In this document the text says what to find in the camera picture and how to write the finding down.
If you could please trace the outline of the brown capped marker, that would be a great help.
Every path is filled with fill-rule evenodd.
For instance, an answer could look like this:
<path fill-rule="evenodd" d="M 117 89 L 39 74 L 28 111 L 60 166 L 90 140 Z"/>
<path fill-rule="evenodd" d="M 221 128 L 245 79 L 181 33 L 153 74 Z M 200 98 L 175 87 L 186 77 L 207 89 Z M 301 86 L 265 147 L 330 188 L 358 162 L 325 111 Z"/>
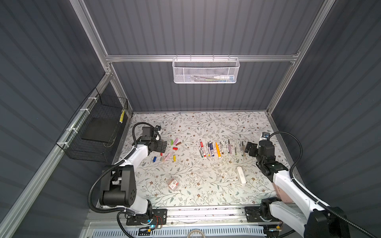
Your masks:
<path fill-rule="evenodd" d="M 246 158 L 246 152 L 245 152 L 246 147 L 243 141 L 241 142 L 241 149 L 242 149 L 243 158 Z"/>

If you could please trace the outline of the dark green capped marker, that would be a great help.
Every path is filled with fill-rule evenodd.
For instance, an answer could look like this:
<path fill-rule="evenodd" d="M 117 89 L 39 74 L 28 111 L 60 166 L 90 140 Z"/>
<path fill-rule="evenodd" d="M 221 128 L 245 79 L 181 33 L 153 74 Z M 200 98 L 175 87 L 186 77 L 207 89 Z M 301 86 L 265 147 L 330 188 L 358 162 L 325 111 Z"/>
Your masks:
<path fill-rule="evenodd" d="M 243 157 L 243 156 L 244 156 L 244 152 L 242 151 L 242 144 L 241 144 L 241 141 L 238 142 L 238 147 L 239 147 L 239 150 L 240 150 L 240 154 L 241 154 L 241 156 Z"/>

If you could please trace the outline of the purple highlighter pen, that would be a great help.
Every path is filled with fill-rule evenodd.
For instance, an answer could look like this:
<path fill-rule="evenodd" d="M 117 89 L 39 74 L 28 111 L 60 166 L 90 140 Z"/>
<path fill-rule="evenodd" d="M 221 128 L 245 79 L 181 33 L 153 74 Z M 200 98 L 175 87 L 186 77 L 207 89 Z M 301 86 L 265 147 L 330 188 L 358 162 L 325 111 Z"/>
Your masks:
<path fill-rule="evenodd" d="M 231 143 L 229 139 L 228 139 L 228 151 L 229 151 L 229 154 L 232 155 L 232 147 L 231 147 Z"/>

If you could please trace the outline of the red capped marker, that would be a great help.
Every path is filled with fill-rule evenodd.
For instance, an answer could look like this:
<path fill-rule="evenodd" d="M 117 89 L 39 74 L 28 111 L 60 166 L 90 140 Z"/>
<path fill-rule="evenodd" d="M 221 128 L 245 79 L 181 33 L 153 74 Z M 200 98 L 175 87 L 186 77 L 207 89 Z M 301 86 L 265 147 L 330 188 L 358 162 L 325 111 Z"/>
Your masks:
<path fill-rule="evenodd" d="M 206 157 L 207 154 L 206 154 L 206 152 L 205 152 L 205 147 L 204 147 L 204 145 L 203 145 L 203 141 L 200 139 L 200 140 L 199 140 L 199 143 L 200 143 L 200 147 L 201 147 L 203 156 Z"/>
<path fill-rule="evenodd" d="M 203 154 L 203 150 L 202 150 L 202 147 L 201 147 L 201 145 L 200 145 L 200 142 L 197 142 L 197 146 L 198 146 L 198 150 L 199 150 L 199 152 L 200 152 L 200 156 L 201 156 L 201 158 L 203 158 L 203 157 L 204 157 L 204 154 Z"/>

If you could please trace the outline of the orange highlighter pen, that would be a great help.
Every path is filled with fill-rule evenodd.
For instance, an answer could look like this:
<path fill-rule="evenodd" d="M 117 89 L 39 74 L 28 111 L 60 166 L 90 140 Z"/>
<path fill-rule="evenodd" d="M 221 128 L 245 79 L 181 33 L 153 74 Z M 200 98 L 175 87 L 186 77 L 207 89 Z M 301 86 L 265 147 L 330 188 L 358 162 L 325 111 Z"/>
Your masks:
<path fill-rule="evenodd" d="M 219 148 L 219 145 L 217 142 L 215 143 L 215 148 L 216 148 L 216 153 L 217 153 L 218 158 L 221 158 L 221 152 L 220 152 L 220 148 Z"/>

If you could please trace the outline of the blue capped marker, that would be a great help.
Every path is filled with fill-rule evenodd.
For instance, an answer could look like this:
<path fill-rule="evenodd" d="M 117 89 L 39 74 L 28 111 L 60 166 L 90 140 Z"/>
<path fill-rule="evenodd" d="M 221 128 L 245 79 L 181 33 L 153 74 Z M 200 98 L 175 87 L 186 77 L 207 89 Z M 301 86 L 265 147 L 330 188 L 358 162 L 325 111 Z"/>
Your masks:
<path fill-rule="evenodd" d="M 213 145 L 211 142 L 208 143 L 208 146 L 209 146 L 209 150 L 210 150 L 210 155 L 211 157 L 214 157 L 214 149 L 213 149 Z"/>

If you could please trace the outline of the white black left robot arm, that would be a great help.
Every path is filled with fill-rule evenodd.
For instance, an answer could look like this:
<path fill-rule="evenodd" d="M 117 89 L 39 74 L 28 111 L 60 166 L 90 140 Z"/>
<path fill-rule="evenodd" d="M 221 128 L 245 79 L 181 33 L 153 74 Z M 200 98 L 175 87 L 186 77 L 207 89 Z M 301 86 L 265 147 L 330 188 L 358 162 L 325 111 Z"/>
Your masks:
<path fill-rule="evenodd" d="M 151 152 L 164 153 L 167 142 L 161 139 L 161 126 L 137 123 L 133 130 L 139 125 L 143 126 L 142 135 L 136 137 L 135 132 L 132 132 L 131 151 L 118 161 L 116 168 L 101 178 L 99 203 L 101 208 L 122 209 L 152 218 L 151 202 L 138 195 L 135 170 Z"/>

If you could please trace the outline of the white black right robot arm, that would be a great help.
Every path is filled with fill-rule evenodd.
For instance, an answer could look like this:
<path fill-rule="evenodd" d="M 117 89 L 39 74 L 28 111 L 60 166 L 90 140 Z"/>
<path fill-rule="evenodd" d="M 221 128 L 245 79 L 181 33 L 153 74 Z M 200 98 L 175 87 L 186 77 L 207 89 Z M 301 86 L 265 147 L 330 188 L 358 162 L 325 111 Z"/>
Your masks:
<path fill-rule="evenodd" d="M 285 192 L 297 209 L 289 207 L 277 197 L 261 201 L 258 214 L 264 221 L 278 219 L 304 238 L 349 238 L 349 225 L 345 213 L 338 207 L 330 207 L 307 191 L 291 177 L 290 171 L 275 157 L 275 147 L 269 140 L 247 143 L 245 152 L 256 158 L 260 171 Z"/>

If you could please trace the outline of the white eraser case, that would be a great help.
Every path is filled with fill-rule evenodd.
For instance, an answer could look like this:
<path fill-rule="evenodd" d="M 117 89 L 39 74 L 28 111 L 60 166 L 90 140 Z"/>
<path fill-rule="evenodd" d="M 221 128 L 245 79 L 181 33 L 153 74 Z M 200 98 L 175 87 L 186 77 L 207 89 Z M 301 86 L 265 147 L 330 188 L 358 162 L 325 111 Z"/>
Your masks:
<path fill-rule="evenodd" d="M 245 174 L 244 174 L 244 170 L 241 166 L 238 166 L 236 168 L 236 171 L 237 171 L 237 175 L 238 175 L 238 180 L 240 182 L 241 185 L 245 185 L 247 183 L 246 181 L 246 178 L 245 178 Z"/>

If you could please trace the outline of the small red white box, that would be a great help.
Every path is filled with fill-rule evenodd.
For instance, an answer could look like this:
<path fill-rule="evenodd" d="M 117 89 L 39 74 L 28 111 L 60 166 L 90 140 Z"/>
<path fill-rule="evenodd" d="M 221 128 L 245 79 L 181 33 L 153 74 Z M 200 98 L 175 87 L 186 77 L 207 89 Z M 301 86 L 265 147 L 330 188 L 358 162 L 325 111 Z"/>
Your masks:
<path fill-rule="evenodd" d="M 180 182 L 177 178 L 170 178 L 168 181 L 170 191 L 176 191 L 180 187 Z"/>

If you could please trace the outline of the pink pencil case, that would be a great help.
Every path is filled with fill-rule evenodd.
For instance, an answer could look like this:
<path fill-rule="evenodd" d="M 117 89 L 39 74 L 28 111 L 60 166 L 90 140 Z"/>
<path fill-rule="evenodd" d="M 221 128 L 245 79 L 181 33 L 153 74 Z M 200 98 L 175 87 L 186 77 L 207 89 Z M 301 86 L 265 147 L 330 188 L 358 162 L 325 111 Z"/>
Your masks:
<path fill-rule="evenodd" d="M 280 187 L 278 187 L 275 183 L 272 183 L 272 185 L 276 191 L 276 196 L 281 201 L 283 201 L 286 204 L 294 203 L 294 201 L 290 198 L 290 196 L 284 190 L 282 190 Z"/>

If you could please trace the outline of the metal base rail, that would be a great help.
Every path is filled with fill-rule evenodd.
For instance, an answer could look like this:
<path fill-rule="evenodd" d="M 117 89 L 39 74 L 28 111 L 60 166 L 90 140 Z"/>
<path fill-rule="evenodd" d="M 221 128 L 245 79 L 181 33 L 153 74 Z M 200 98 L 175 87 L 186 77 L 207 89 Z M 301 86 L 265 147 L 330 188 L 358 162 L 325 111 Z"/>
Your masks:
<path fill-rule="evenodd" d="M 178 223 L 263 223 L 260 218 L 259 204 L 252 205 L 217 205 L 217 206 L 174 206 L 153 207 L 153 219 L 160 224 L 176 225 Z"/>

